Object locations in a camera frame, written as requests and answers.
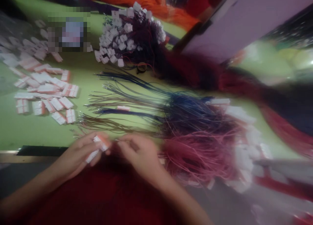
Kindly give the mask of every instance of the finger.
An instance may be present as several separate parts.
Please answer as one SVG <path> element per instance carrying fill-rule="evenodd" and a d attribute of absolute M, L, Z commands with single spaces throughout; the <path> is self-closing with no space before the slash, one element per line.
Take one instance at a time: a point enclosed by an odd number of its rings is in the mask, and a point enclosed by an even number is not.
<path fill-rule="evenodd" d="M 109 137 L 105 132 L 94 131 L 94 132 L 91 132 L 91 133 L 85 135 L 84 137 L 80 138 L 78 140 L 79 141 L 79 146 L 83 147 L 84 145 L 92 143 L 94 141 L 94 137 L 96 137 L 97 135 L 100 135 L 100 136 L 102 136 L 104 138 L 108 138 Z"/>
<path fill-rule="evenodd" d="M 135 150 L 127 142 L 118 142 L 117 145 L 120 147 L 123 156 L 130 162 L 134 162 L 137 158 Z"/>
<path fill-rule="evenodd" d="M 90 166 L 93 167 L 101 159 L 102 151 L 99 151 L 98 154 L 90 162 Z"/>
<path fill-rule="evenodd" d="M 94 151 L 99 150 L 101 148 L 101 142 L 93 142 L 85 145 L 84 147 L 78 150 L 78 157 L 87 159 L 87 157 Z"/>
<path fill-rule="evenodd" d="M 140 143 L 146 138 L 146 136 L 140 134 L 125 134 L 124 136 L 120 137 L 119 140 L 132 141 L 134 144 L 140 147 Z"/>

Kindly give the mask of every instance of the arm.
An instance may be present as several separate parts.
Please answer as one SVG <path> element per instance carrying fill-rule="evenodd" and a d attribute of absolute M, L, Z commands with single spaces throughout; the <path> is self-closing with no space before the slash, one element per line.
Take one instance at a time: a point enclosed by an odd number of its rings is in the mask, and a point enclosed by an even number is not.
<path fill-rule="evenodd" d="M 139 175 L 172 203 L 186 225 L 213 225 L 201 206 L 160 164 L 152 140 L 138 134 L 127 134 L 120 138 L 118 145 Z"/>
<path fill-rule="evenodd" d="M 78 139 L 49 168 L 0 201 L 0 217 L 7 218 L 15 214 L 78 175 L 86 167 L 85 160 L 90 153 L 101 147 L 100 143 L 93 142 L 96 135 L 108 137 L 101 132 L 92 132 Z M 90 165 L 94 166 L 100 158 L 99 152 Z"/>

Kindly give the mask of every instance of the person's left hand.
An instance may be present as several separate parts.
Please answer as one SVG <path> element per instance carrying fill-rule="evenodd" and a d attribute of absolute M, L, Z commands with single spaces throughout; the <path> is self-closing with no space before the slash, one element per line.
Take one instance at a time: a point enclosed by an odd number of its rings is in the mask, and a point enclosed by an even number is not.
<path fill-rule="evenodd" d="M 101 147 L 100 142 L 94 142 L 93 138 L 101 135 L 104 138 L 109 136 L 104 132 L 95 131 L 76 140 L 48 169 L 44 171 L 46 177 L 52 178 L 58 184 L 62 184 L 78 175 L 87 165 L 86 159 L 93 152 Z M 102 151 L 90 162 L 94 166 L 101 158 Z"/>

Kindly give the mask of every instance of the hand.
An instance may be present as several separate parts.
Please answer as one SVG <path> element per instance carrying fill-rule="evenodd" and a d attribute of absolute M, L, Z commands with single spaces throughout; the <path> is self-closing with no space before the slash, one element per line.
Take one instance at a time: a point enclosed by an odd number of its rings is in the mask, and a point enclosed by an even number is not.
<path fill-rule="evenodd" d="M 158 159 L 154 142 L 140 134 L 126 134 L 119 140 L 117 144 L 124 157 L 143 179 L 158 189 L 168 173 Z"/>
<path fill-rule="evenodd" d="M 88 156 L 101 147 L 100 142 L 93 141 L 96 135 L 109 137 L 103 132 L 92 132 L 76 140 L 44 173 L 61 184 L 74 178 L 86 167 Z M 99 151 L 92 159 L 90 166 L 94 166 L 100 160 L 101 153 L 102 151 Z"/>

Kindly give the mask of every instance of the red wire bundle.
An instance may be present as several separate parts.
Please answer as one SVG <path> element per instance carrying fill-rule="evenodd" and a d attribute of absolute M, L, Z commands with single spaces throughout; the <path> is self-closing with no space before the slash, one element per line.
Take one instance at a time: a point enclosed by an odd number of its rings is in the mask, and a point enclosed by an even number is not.
<path fill-rule="evenodd" d="M 195 132 L 166 139 L 164 157 L 166 169 L 183 184 L 209 183 L 213 178 L 231 179 L 235 176 L 234 136 L 214 136 L 208 132 Z"/>

